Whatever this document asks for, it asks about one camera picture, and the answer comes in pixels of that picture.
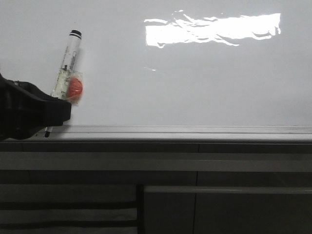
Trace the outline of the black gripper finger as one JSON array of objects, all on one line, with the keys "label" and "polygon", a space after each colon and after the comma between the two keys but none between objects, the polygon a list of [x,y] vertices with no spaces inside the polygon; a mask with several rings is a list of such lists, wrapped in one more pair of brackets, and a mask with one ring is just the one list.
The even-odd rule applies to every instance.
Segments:
[{"label": "black gripper finger", "polygon": [[62,126],[72,104],[29,82],[0,77],[0,139],[24,140],[45,127]]}]

